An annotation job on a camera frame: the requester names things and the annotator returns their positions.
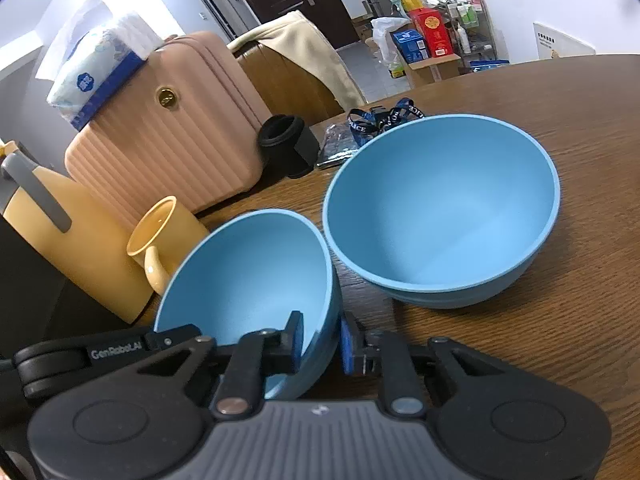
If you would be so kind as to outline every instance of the table top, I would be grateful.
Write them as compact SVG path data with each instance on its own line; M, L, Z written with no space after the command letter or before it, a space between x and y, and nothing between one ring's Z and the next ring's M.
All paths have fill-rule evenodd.
M412 342L447 335L569 386L599 403L613 437L599 479L640 470L640 56L553 59L452 78L408 91L425 114L468 112L535 137L558 168L558 222L508 290L481 304L436 311L391 300L335 260L344 307L367 328ZM400 96L380 101L387 107ZM314 128L316 133L339 116ZM321 227L335 170L273 183L217 206L211 228L248 210L293 209ZM346 378L337 362L307 394L372 396L376 383Z

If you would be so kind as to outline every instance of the blue bowl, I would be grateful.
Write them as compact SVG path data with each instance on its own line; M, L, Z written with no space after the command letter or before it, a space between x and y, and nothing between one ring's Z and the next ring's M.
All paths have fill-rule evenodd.
M174 274L154 329L193 323L218 344L247 332L282 329L303 314L300 371L267 380L265 397L295 399L329 364L339 339L342 297L320 231L293 211L247 213L205 238Z
M531 136L445 115L366 144L331 182L322 223L344 264L391 297L459 308L529 267L559 205L556 168Z

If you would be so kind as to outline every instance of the beige cloth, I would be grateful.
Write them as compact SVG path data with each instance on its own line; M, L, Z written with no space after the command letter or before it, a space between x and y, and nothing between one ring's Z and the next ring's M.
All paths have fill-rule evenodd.
M362 108L366 101L349 70L316 26L294 10L236 38L227 46L235 53L250 41L275 50L316 76L345 111Z

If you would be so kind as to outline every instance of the silver bolt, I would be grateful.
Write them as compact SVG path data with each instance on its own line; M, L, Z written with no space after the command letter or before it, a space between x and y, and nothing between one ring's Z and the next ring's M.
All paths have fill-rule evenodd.
M223 415L240 415L249 409L249 403L242 397L227 397L218 401L216 409Z
M415 415L423 405L415 397L398 397L391 402L391 409L400 415Z

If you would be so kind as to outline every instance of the red box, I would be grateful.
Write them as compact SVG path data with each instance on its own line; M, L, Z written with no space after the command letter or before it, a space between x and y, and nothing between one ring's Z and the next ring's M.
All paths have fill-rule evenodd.
M414 9L409 17L415 24L429 46L431 57L442 57L453 54L453 48L444 26L441 14L436 9Z

